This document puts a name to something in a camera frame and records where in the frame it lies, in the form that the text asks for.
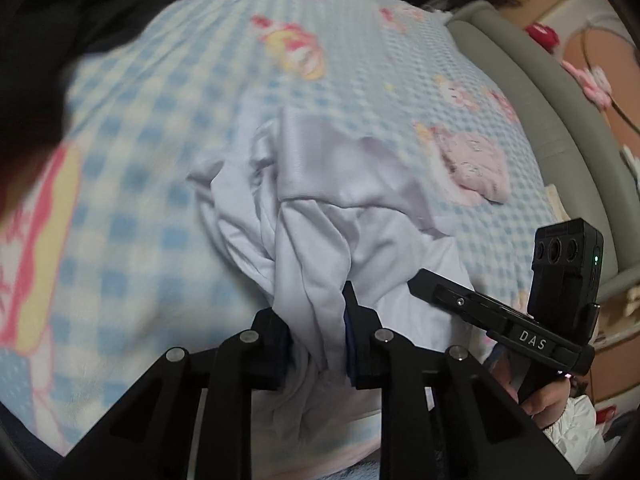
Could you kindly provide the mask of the person's right hand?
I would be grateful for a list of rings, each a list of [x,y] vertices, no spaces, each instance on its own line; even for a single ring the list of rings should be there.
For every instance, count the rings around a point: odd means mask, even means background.
[[[522,410],[540,428],[546,429],[555,424],[563,415],[570,397],[570,380],[563,378],[545,385],[524,401],[518,400],[518,393],[512,385],[512,373],[509,359],[500,358],[489,367],[490,374],[521,405]]]

